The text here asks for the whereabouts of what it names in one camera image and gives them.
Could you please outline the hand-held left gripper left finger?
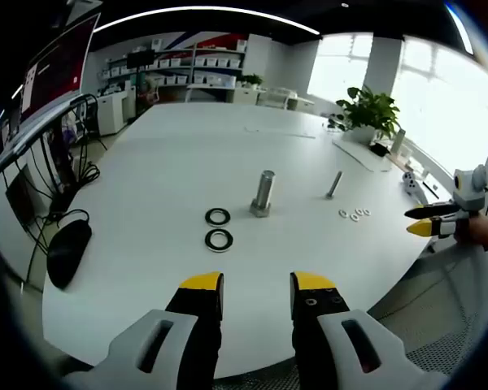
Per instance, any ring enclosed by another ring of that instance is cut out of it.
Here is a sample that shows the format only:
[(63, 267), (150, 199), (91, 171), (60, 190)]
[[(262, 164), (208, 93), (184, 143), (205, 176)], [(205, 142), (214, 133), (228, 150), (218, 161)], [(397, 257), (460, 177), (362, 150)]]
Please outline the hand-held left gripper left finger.
[(105, 359), (67, 375), (68, 389), (210, 389), (221, 346), (224, 275), (183, 281), (167, 307), (150, 310), (109, 344)]

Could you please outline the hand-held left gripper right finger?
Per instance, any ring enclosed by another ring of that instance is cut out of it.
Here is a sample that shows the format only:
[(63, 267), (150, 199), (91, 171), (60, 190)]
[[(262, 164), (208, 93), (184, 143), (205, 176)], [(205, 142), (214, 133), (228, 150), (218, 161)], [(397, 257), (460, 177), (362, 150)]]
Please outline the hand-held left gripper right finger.
[(292, 345), (302, 389), (440, 389), (448, 381), (411, 362), (403, 342), (352, 310), (322, 275), (290, 275)]

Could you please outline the person's right hand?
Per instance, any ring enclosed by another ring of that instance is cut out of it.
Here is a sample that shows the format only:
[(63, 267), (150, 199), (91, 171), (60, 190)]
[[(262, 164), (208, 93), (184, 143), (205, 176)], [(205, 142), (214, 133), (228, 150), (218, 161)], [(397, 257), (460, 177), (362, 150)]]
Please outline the person's right hand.
[(488, 217), (478, 214), (462, 219), (456, 224), (455, 239), (458, 242), (481, 245), (488, 251)]

